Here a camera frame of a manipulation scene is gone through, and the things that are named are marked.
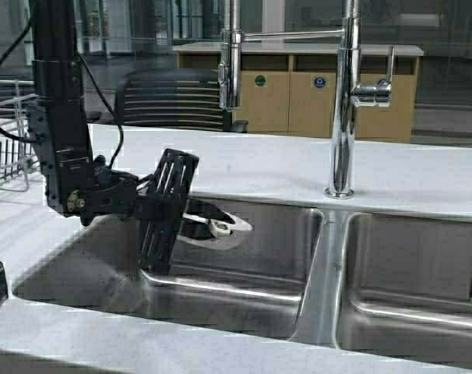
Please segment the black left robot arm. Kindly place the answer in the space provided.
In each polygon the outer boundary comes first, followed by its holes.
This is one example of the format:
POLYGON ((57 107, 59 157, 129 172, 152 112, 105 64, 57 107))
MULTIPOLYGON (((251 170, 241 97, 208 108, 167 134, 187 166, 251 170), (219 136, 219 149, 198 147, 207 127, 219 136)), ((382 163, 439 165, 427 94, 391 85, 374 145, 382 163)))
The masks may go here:
POLYGON ((48 206, 84 226, 117 215, 140 222, 138 267, 166 275, 188 208, 196 155, 166 149, 154 173, 140 178, 93 156, 83 92, 82 60, 71 1, 30 2, 36 99, 29 140, 41 165, 48 206))

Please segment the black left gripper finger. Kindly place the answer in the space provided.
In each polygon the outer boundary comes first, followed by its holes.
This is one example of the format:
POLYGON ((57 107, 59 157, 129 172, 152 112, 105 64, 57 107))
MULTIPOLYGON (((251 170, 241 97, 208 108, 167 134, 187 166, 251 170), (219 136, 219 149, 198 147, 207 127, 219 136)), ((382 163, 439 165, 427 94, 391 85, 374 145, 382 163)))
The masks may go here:
POLYGON ((219 207, 203 200, 189 200, 183 216, 183 235, 196 240, 224 238, 233 233, 234 220, 219 207))

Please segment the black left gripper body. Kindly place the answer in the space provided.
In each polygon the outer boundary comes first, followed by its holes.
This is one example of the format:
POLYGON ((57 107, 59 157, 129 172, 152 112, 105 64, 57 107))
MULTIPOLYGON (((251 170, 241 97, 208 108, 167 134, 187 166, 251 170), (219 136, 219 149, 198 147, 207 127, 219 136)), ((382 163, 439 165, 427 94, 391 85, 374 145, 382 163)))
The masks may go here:
POLYGON ((66 198, 66 209, 90 225, 94 218, 117 215, 139 222, 138 267, 167 275, 199 157, 166 149, 154 173, 140 178, 117 171, 98 157, 90 178, 66 198))

